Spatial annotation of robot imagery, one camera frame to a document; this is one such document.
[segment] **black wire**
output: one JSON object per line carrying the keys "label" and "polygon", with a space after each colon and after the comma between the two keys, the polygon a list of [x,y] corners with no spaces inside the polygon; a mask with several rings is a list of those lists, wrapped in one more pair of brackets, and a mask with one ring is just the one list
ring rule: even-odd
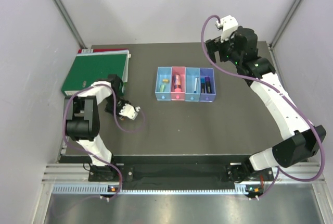
{"label": "black wire", "polygon": [[90,170],[88,170],[88,169],[85,168],[85,166],[84,166],[85,164],[84,164],[84,163],[83,163],[82,165],[83,165],[83,169],[84,169],[84,170],[87,170],[88,172],[90,172]]}

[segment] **wall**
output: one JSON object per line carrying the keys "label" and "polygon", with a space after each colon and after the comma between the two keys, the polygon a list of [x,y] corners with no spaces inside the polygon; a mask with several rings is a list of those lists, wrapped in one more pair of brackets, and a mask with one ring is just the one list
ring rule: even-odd
{"label": "wall", "polygon": [[328,132],[324,175],[333,195],[332,0],[304,0],[275,53],[283,80],[296,105]]}
{"label": "wall", "polygon": [[30,223],[79,48],[52,0],[0,0],[0,220]]}
{"label": "wall", "polygon": [[[62,0],[87,45],[199,42],[211,14],[233,15],[273,39],[293,0]],[[214,38],[214,25],[207,36]]]}

